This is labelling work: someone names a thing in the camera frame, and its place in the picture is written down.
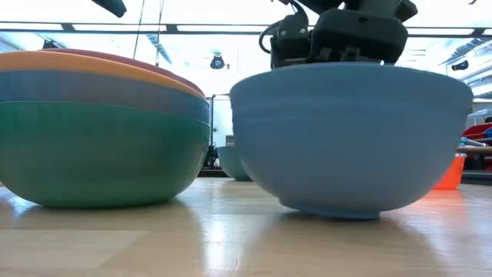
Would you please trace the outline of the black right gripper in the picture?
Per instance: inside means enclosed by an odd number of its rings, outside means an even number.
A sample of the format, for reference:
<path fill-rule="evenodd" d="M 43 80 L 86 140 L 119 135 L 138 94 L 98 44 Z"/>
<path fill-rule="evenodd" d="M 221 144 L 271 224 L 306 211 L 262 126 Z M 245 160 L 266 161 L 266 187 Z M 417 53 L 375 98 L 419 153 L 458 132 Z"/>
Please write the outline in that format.
<path fill-rule="evenodd" d="M 311 32 L 311 57 L 318 62 L 386 62 L 394 64 L 408 32 L 396 18 L 332 8 L 322 13 Z"/>

